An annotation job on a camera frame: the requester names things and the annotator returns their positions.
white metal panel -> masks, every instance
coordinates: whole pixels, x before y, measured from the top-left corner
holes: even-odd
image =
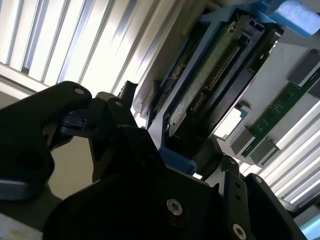
[[[46,85],[52,86],[58,81],[59,73],[64,64],[83,4],[84,0],[70,0],[61,32],[54,48],[53,56],[44,80]]]
[[[78,82],[108,3],[109,0],[95,0],[90,18],[72,54],[64,77],[66,81]]]
[[[284,198],[285,201],[290,202],[291,204],[297,204],[299,199],[304,195],[308,194],[312,188],[320,184],[320,171],[314,174],[310,179],[303,182],[297,189]]]
[[[7,64],[22,0],[3,0],[0,9],[0,62]]]
[[[12,86],[7,85],[1,81],[0,81],[0,91],[2,93],[8,94],[16,99],[19,99],[19,100],[24,99],[29,96],[27,93],[20,91],[16,88],[13,88]]]
[[[267,183],[273,183],[272,176],[277,177],[279,170],[283,169],[291,162],[302,158],[310,150],[312,150],[320,140],[320,119],[305,131],[293,144],[284,150],[269,166],[267,166],[260,174],[264,179],[268,178]]]
[[[131,81],[138,84],[142,78],[141,74],[138,74],[142,70],[139,70],[140,67],[146,70],[145,65],[150,64],[150,59],[146,59],[147,53],[157,37],[157,33],[160,31],[160,28],[167,18],[173,4],[173,0],[161,0],[156,8],[155,13],[153,14],[135,52],[132,56],[130,63],[128,64],[117,88],[114,91],[114,94],[117,95],[121,91],[122,86],[126,81]]]
[[[46,12],[39,40],[34,52],[33,61],[28,75],[38,81],[44,73],[45,66],[50,54],[55,33],[59,24],[59,19],[63,10],[64,3],[68,0],[50,0],[48,11]]]
[[[272,187],[272,191],[274,191],[278,197],[282,198],[318,168],[320,168],[320,148],[277,182],[277,184]]]
[[[20,71],[27,50],[38,0],[23,0],[22,12],[13,45],[10,67]]]
[[[109,52],[112,49],[112,43],[117,28],[126,11],[129,0],[116,0],[112,11],[96,46],[90,64],[85,72],[82,85],[88,88],[93,96],[98,92],[104,91],[108,86],[112,88],[113,82],[108,78],[108,70],[111,66],[106,65]]]
[[[308,125],[320,113],[320,101],[318,101],[297,123],[294,125],[276,145],[279,149],[287,146],[299,132]]]
[[[119,43],[112,43],[112,52],[110,53],[110,58],[108,58],[109,62],[107,61],[106,65],[110,66],[108,79],[109,81],[113,82],[113,84],[108,85],[108,87],[106,86],[106,92],[112,91],[117,77],[126,61],[128,54],[130,53],[130,50],[132,47],[135,47],[134,44],[136,39],[139,37],[138,34],[140,33],[140,29],[148,17],[149,11],[151,10],[153,4],[154,0],[139,0],[135,13],[133,14],[123,39],[119,39]]]
[[[31,77],[28,77],[24,74],[21,74],[20,72],[0,63],[0,74],[4,76],[7,79],[10,79],[17,84],[20,84],[22,86],[26,86],[27,88],[35,91],[40,92],[42,90],[45,90],[47,88],[46,85],[43,83],[36,81],[32,79]]]

gray surface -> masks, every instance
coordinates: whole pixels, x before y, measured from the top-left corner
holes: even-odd
[[[41,240],[42,233],[0,213],[1,240]]]
[[[265,138],[258,147],[251,152],[249,157],[253,160],[253,162],[259,167],[263,167],[266,164],[266,160],[277,151],[277,146]]]
[[[317,99],[320,99],[320,80],[312,86],[308,93]]]
[[[30,201],[0,202],[0,213],[41,231],[61,199],[92,183],[93,162],[87,139],[75,137],[70,143],[56,149],[52,156],[55,168],[49,180],[50,189],[47,188]]]
[[[295,66],[293,71],[288,76],[288,81],[303,86],[309,77],[309,73],[317,66],[320,62],[320,55],[318,52],[311,50],[307,52]]]
[[[241,154],[255,139],[256,137],[244,127],[240,136],[231,144],[231,148],[236,155]]]

green circuit board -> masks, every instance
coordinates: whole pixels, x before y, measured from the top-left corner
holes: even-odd
[[[267,136],[286,113],[299,101],[299,99],[320,78],[320,68],[303,85],[298,86],[289,82],[281,93],[273,100],[258,120],[249,128],[255,140],[243,151],[242,155],[247,157],[255,147]]]

blue plastic latch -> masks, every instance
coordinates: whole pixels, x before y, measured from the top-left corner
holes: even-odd
[[[162,146],[159,153],[164,163],[184,174],[193,175],[197,171],[197,164],[188,158]]]
[[[303,37],[310,37],[320,29],[320,16],[299,0],[262,0],[250,4],[249,8],[250,12],[260,16],[260,21],[273,20]]]

circuit board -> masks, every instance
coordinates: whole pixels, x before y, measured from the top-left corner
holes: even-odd
[[[247,157],[256,146],[267,136],[286,113],[299,101],[299,99],[320,78],[320,68],[303,85],[298,86],[289,82],[281,93],[273,100],[258,120],[249,128],[255,140],[243,151],[242,155]]]

